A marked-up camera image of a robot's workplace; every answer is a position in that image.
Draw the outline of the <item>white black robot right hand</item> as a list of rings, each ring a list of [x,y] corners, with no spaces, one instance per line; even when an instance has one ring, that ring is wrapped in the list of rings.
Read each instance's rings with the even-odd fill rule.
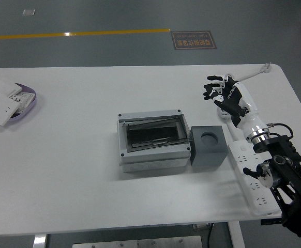
[[[227,112],[236,128],[243,131],[251,142],[258,135],[268,134],[267,125],[260,119],[259,110],[245,85],[230,76],[208,76],[210,83],[204,85],[205,100],[212,100]]]

